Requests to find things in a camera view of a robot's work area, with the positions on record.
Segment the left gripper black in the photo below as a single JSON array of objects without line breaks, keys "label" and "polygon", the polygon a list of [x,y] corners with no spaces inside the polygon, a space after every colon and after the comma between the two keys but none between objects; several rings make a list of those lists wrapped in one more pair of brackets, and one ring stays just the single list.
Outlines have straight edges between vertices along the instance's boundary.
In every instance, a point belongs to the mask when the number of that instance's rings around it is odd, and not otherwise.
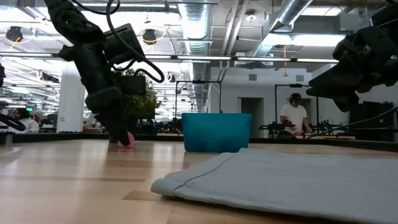
[{"label": "left gripper black", "polygon": [[111,143],[130,145],[123,110],[117,108],[122,93],[114,83],[113,71],[123,71],[116,64],[142,62],[145,58],[131,25],[103,32],[93,23],[59,23],[58,32],[72,43],[58,54],[74,62],[88,92],[87,107],[105,127]]}]

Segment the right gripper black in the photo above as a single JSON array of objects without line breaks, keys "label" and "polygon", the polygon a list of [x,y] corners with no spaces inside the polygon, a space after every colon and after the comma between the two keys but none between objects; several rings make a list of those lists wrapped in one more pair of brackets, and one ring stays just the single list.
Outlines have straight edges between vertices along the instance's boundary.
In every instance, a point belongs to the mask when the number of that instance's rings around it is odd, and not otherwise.
[{"label": "right gripper black", "polygon": [[[398,82],[398,45],[378,27],[352,32],[338,43],[333,58],[338,63],[309,81],[311,87],[371,89]],[[353,91],[307,90],[306,94],[328,98],[342,112],[359,102]]]}]

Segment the pink toy peach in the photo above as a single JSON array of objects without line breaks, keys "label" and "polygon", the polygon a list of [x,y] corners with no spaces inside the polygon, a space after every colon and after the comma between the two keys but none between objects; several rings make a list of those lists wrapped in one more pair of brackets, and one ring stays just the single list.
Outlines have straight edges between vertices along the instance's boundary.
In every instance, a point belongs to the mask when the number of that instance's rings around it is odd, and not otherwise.
[{"label": "pink toy peach", "polygon": [[119,148],[133,148],[134,147],[134,136],[130,132],[128,132],[127,135],[129,138],[129,144],[123,145],[120,141],[118,141]]}]

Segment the blue plastic tupperware container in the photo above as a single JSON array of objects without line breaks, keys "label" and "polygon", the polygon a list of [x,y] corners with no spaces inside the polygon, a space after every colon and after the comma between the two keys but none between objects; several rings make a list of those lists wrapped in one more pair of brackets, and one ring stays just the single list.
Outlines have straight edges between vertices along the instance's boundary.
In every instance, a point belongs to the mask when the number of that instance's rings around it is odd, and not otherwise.
[{"label": "blue plastic tupperware container", "polygon": [[187,152],[238,152],[247,148],[252,115],[246,113],[184,113],[183,143]]}]

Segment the green potted plant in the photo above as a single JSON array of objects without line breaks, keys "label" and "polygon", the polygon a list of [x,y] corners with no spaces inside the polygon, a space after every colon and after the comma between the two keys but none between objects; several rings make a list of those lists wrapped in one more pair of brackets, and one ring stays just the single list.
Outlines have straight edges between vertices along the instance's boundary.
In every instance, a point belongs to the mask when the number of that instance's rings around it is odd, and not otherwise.
[{"label": "green potted plant", "polygon": [[114,83],[121,89],[120,78],[122,76],[141,75],[146,78],[146,94],[145,95],[125,95],[119,100],[119,106],[123,110],[124,120],[126,122],[127,131],[131,134],[139,130],[137,127],[141,125],[143,119],[153,119],[155,109],[160,106],[157,100],[157,92],[153,89],[153,82],[147,79],[147,72],[142,68],[137,70],[128,69],[121,71],[120,69],[113,71]]}]

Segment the black cabinet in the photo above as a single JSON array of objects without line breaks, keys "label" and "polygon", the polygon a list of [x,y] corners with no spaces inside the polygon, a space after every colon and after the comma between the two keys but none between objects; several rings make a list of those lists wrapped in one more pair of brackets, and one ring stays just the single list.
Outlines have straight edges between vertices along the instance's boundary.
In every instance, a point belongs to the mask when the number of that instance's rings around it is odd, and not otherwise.
[{"label": "black cabinet", "polygon": [[377,119],[369,119],[378,116],[394,107],[392,102],[364,101],[354,106],[349,113],[349,123],[364,120],[362,123],[354,124],[348,128],[354,133],[357,140],[394,142],[394,113],[390,112]]}]

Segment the white pillar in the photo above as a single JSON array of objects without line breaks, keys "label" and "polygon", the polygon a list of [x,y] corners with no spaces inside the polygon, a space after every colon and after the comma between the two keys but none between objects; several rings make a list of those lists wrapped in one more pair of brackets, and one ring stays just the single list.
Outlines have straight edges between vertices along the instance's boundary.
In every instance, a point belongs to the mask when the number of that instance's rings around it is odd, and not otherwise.
[{"label": "white pillar", "polygon": [[73,62],[65,62],[61,76],[57,132],[81,132],[85,87]]}]

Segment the person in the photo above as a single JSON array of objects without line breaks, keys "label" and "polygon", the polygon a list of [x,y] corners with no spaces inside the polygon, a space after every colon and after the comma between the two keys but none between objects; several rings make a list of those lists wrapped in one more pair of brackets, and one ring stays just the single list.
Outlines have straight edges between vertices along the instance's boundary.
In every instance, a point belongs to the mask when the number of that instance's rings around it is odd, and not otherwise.
[{"label": "person", "polygon": [[39,132],[39,124],[30,117],[30,113],[25,108],[17,108],[14,112],[14,119],[20,121],[25,126],[25,130],[19,131],[12,127],[8,127],[9,131],[13,133]]},{"label": "person", "polygon": [[280,111],[280,122],[285,126],[286,130],[293,134],[312,132],[307,111],[301,105],[301,102],[301,94],[293,93],[289,98],[289,104],[284,105]]}]

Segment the black ceiling device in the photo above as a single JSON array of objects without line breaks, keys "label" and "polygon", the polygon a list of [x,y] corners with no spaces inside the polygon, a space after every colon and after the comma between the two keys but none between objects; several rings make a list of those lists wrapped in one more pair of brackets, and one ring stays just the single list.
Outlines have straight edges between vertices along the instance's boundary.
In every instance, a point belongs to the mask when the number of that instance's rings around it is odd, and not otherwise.
[{"label": "black ceiling device", "polygon": [[154,45],[157,42],[157,37],[154,29],[146,29],[142,35],[142,40],[147,45]]},{"label": "black ceiling device", "polygon": [[10,26],[6,32],[6,39],[11,42],[21,42],[23,40],[21,29],[19,26]]}]

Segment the long linear light bar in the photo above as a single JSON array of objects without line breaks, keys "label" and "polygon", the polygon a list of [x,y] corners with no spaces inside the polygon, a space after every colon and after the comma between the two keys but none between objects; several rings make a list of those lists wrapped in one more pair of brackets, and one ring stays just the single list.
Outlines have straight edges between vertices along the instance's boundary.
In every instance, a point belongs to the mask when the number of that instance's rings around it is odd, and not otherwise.
[{"label": "long linear light bar", "polygon": [[[0,52],[0,57],[20,58],[60,58],[58,54],[42,52]],[[148,60],[188,60],[188,61],[238,61],[238,62],[292,62],[292,63],[332,63],[335,59],[327,58],[294,58],[294,57],[237,57],[237,56],[208,56],[208,55],[146,55]]]}]

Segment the grey cloth mat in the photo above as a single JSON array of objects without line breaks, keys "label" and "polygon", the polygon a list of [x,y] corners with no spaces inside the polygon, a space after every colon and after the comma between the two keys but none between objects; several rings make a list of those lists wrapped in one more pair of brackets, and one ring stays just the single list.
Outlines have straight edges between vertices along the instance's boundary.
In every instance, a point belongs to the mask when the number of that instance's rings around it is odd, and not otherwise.
[{"label": "grey cloth mat", "polygon": [[243,148],[168,174],[151,190],[246,210],[398,224],[398,159]]}]

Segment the black background rig frame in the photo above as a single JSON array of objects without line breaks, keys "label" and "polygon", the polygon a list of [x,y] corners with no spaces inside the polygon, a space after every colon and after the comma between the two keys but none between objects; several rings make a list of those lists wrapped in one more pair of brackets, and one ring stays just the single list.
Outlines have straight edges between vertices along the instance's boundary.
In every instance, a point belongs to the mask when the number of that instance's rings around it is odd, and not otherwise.
[{"label": "black background rig frame", "polygon": [[[303,87],[306,87],[307,89],[309,89],[310,88],[310,85],[304,85],[304,84],[299,84],[299,83],[293,83],[293,84],[275,84],[274,85],[274,108],[275,108],[275,122],[277,123],[277,122],[279,122],[279,119],[278,119],[278,106],[277,106],[277,103],[278,103],[278,101],[277,101],[277,95],[278,95],[278,92],[277,92],[277,89],[278,89],[278,87],[279,86],[282,86],[282,87],[289,87],[289,88],[303,88]],[[317,122],[316,122],[316,125],[318,125],[319,123],[320,123],[320,114],[319,114],[319,97],[317,97],[316,96],[316,119],[317,119]]]}]

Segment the silver ventilation duct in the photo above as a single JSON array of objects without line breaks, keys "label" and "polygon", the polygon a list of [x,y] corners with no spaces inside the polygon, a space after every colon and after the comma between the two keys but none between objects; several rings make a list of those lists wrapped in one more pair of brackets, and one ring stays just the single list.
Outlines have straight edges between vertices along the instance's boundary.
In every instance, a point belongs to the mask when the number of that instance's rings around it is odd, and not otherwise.
[{"label": "silver ventilation duct", "polygon": [[[210,51],[210,43],[206,42],[210,35],[210,12],[208,4],[178,4],[181,25],[185,42],[185,51],[189,56],[204,56]],[[209,81],[210,64],[192,62],[189,67],[191,80]],[[193,96],[198,112],[205,112],[208,84],[193,84]]]},{"label": "silver ventilation duct", "polygon": [[277,12],[269,14],[262,25],[262,40],[254,48],[251,57],[266,57],[276,45],[291,41],[294,22],[313,0],[283,0]]}]

